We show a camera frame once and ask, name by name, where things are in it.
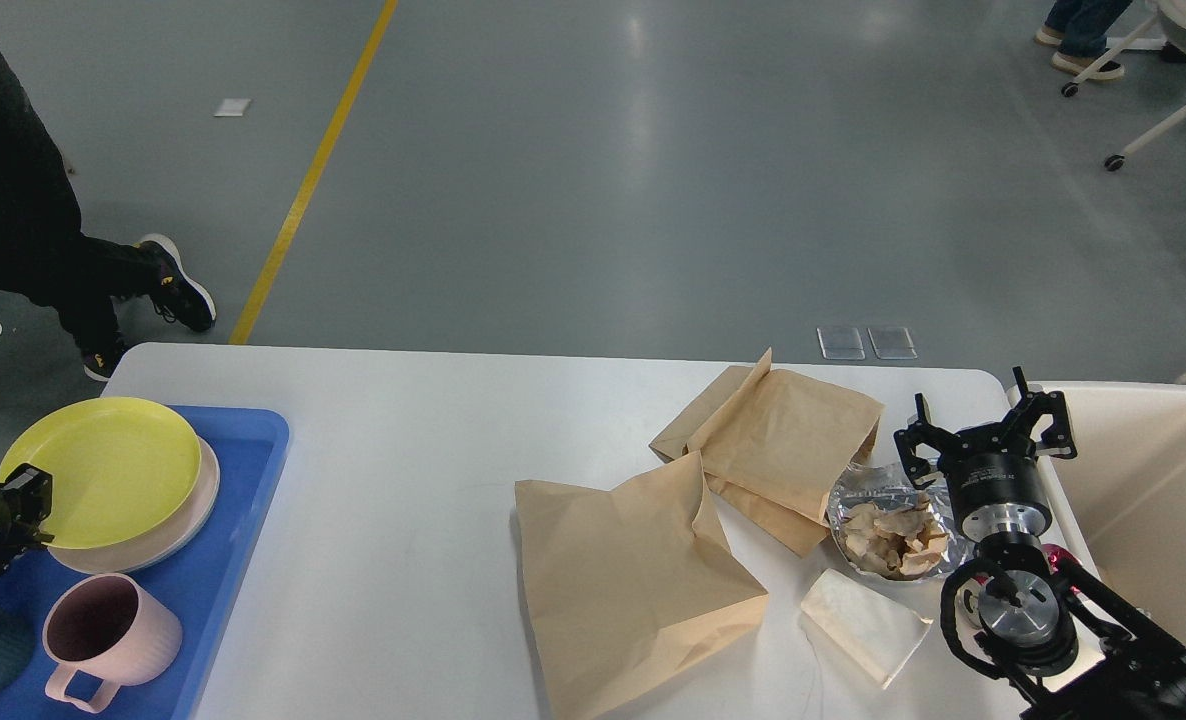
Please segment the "red object under arm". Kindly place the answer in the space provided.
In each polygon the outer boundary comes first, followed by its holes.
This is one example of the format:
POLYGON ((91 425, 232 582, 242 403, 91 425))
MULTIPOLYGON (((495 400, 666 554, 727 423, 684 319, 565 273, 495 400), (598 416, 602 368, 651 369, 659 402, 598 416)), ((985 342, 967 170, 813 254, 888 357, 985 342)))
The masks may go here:
POLYGON ((1044 543, 1042 552, 1051 574, 1059 573, 1059 571, 1067 568, 1078 568, 1080 565, 1073 553, 1069 552, 1067 548, 1064 548, 1060 544, 1044 543))

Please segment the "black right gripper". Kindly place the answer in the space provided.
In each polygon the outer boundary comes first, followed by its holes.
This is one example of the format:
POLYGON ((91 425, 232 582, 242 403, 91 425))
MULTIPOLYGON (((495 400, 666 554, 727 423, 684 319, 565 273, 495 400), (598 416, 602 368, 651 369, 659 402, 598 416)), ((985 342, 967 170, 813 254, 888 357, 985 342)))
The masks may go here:
POLYGON ((944 480, 957 533, 976 543, 996 533, 1042 536, 1053 515, 1037 457, 1078 457, 1064 393, 1031 386, 1021 367, 1012 372, 1019 399, 991 429, 942 428, 927 399, 916 395, 916 415, 893 437, 910 486, 944 480))

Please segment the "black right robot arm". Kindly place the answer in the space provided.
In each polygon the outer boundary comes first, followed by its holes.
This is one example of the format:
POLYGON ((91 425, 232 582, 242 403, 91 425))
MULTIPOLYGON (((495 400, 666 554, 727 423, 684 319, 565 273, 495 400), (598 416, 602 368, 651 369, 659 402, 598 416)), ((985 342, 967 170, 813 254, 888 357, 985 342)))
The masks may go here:
POLYGON ((1026 719, 1186 719, 1186 646, 1041 541, 1053 512, 1038 459, 1078 450, 1063 393, 1014 377, 1019 399, 1000 420, 946 431, 917 395, 893 437, 913 488, 945 480, 954 530, 973 543, 942 584, 942 638, 1018 689, 1026 719))

